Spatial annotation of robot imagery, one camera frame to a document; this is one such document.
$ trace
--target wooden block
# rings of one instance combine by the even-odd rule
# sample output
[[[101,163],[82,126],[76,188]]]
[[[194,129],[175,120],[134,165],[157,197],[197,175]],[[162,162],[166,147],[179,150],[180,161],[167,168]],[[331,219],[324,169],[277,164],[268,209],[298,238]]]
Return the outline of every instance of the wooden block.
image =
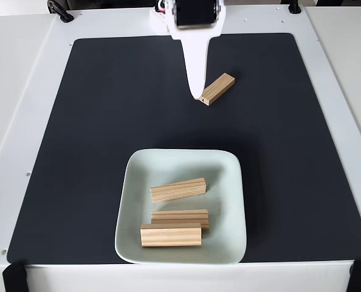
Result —
[[[142,246],[195,246],[202,244],[200,223],[143,224]]]
[[[208,210],[154,211],[151,223],[200,223],[202,229],[209,229]]]
[[[206,105],[211,105],[218,97],[222,96],[226,90],[235,84],[235,79],[223,73],[216,81],[204,89],[202,96],[199,98]]]
[[[151,198],[153,203],[171,201],[188,196],[196,196],[206,192],[206,182],[204,178],[191,179],[189,181],[176,182],[160,187],[151,188]]]

